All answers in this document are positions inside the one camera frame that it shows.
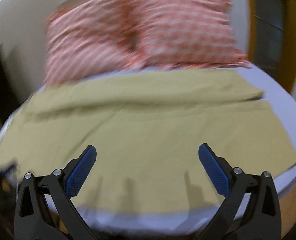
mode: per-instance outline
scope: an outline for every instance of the blue gripper pad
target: blue gripper pad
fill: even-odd
[[[79,160],[76,167],[66,179],[65,194],[67,198],[72,198],[78,195],[83,183],[85,182],[92,166],[97,158],[96,148],[88,147],[87,152]]]
[[[227,198],[230,194],[230,181],[223,169],[205,145],[200,145],[198,155],[218,194]]]

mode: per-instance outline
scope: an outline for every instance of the yellow blanket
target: yellow blanket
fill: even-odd
[[[34,94],[0,142],[0,166],[48,175],[87,145],[97,161],[77,206],[163,213],[218,204],[197,150],[206,142],[232,167],[273,177],[296,151],[263,94],[233,70],[115,76]]]

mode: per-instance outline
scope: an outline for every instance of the pink pillow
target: pink pillow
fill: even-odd
[[[94,74],[141,68],[131,51],[132,26],[121,0],[91,0],[47,22],[48,49],[44,84],[62,84]]]
[[[235,47],[229,0],[123,0],[147,65],[250,67]]]

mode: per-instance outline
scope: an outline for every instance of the mattress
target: mattress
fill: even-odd
[[[280,119],[285,130],[291,138],[296,149],[296,102],[277,82],[256,66],[252,69],[237,68],[238,73],[257,88],[265,91],[264,98],[267,100],[274,113]],[[142,71],[155,71],[155,68],[146,68]],[[112,75],[131,75],[138,71],[119,71],[96,75],[88,79],[107,78]],[[9,117],[0,132],[0,140],[7,130],[13,115]],[[283,174],[274,179],[279,197],[287,194],[296,185],[296,164]],[[241,217],[249,195],[245,195],[237,216]],[[56,210],[50,197],[47,197],[48,205],[53,211]],[[212,206],[189,212],[176,212],[167,214],[118,214],[92,210],[86,207],[76,207],[85,222],[91,228],[96,228],[109,233],[123,233],[126,235],[142,234],[166,234],[182,235],[190,234],[204,228],[218,210],[219,206]]]

